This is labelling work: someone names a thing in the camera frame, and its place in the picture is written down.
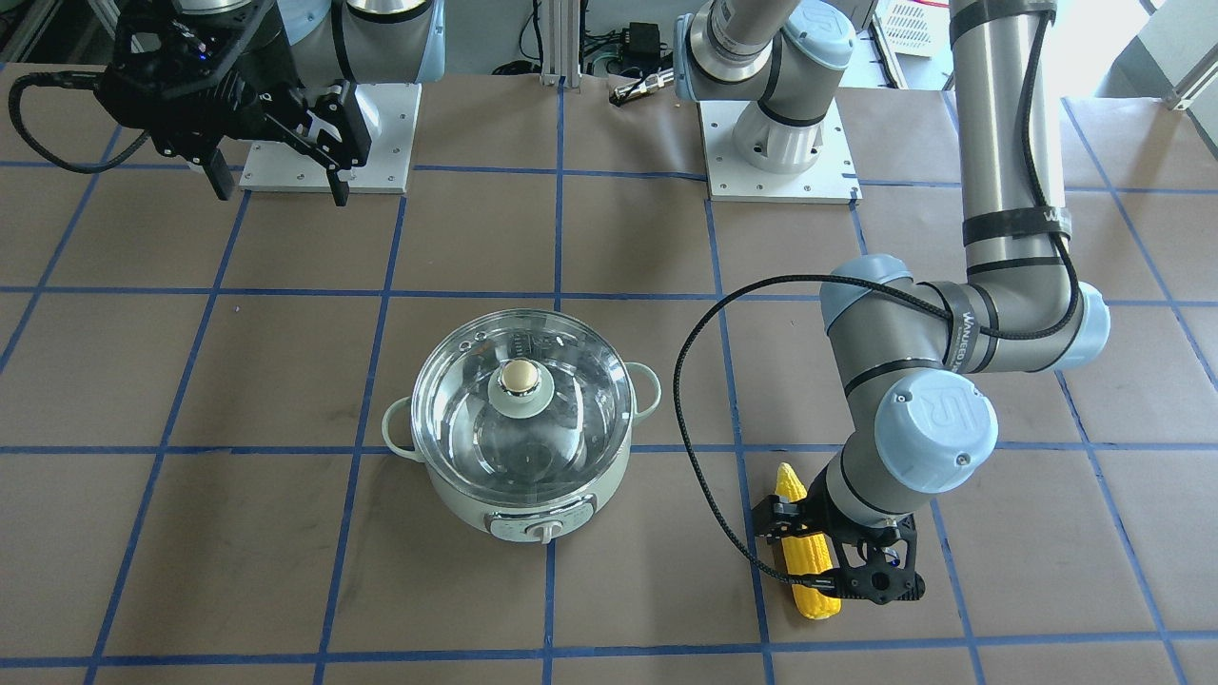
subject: corn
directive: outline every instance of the corn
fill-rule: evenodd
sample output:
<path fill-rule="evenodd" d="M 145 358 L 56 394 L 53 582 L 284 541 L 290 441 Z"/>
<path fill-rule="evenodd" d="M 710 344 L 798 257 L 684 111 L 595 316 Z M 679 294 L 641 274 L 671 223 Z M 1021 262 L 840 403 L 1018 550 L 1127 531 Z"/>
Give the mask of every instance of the corn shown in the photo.
<path fill-rule="evenodd" d="M 778 466 L 778 484 L 775 486 L 775 492 L 792 502 L 808 496 L 808 489 L 788 463 Z M 793 575 L 821 573 L 833 568 L 828 542 L 821 533 L 808 538 L 783 538 L 782 556 L 787 559 L 787 573 Z M 792 585 L 790 590 L 795 595 L 795 607 L 806 618 L 820 620 L 842 611 L 842 600 L 826 597 L 812 587 Z"/>

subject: pot control panel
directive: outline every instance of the pot control panel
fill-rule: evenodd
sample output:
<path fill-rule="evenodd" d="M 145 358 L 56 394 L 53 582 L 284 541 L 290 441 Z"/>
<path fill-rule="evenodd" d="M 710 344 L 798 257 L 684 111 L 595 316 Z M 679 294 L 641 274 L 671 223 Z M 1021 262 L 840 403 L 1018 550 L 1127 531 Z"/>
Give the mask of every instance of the pot control panel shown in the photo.
<path fill-rule="evenodd" d="M 509 542 L 547 544 L 583 525 L 593 513 L 596 513 L 596 500 L 587 496 L 548 512 L 487 514 L 486 529 L 491 535 Z"/>

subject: pot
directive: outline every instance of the pot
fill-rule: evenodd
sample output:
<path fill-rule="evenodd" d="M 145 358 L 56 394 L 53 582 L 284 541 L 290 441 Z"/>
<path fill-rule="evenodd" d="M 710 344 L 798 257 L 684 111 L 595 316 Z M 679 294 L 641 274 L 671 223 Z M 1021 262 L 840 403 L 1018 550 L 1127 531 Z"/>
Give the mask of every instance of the pot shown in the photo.
<path fill-rule="evenodd" d="M 655 390 L 642 411 L 631 372 Z M 587 324 L 508 310 L 440 342 L 414 392 L 385 411 L 381 436 L 393 453 L 426 464 L 440 499 L 465 523 L 501 540 L 547 544 L 613 497 L 633 427 L 660 394 L 655 372 L 624 362 Z M 413 450 L 389 435 L 407 407 Z"/>

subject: white pot body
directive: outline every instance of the white pot body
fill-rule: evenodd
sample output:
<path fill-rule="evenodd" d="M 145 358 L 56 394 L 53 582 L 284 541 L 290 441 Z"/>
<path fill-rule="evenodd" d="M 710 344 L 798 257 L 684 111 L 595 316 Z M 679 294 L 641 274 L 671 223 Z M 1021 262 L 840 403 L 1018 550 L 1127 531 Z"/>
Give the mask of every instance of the white pot body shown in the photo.
<path fill-rule="evenodd" d="M 557 523 L 560 528 L 551 528 L 551 536 L 558 538 L 580 528 L 604 508 L 626 474 L 630 442 L 631 429 L 627 429 L 626 440 L 604 473 L 570 495 L 535 507 L 502 507 L 470 497 L 453 488 L 431 466 L 428 466 L 428 475 L 436 494 L 457 518 L 501 540 L 541 542 L 546 538 L 540 527 Z"/>

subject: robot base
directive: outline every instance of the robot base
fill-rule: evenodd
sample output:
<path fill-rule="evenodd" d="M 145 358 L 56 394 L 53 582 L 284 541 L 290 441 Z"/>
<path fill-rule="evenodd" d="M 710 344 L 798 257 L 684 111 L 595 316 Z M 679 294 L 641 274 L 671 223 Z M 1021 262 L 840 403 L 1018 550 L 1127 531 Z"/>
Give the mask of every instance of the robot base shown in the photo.
<path fill-rule="evenodd" d="M 698 102 L 711 200 L 847 204 L 862 197 L 837 102 L 825 113 L 820 158 L 798 174 L 764 172 L 737 152 L 732 127 L 748 105 L 730 100 Z"/>
<path fill-rule="evenodd" d="M 351 193 L 406 194 L 414 127 L 421 87 L 385 83 L 361 85 L 380 117 L 380 135 L 373 139 L 368 163 L 351 169 Z M 329 193 L 325 169 L 283 143 L 256 141 L 241 172 L 241 188 L 269 193 Z"/>

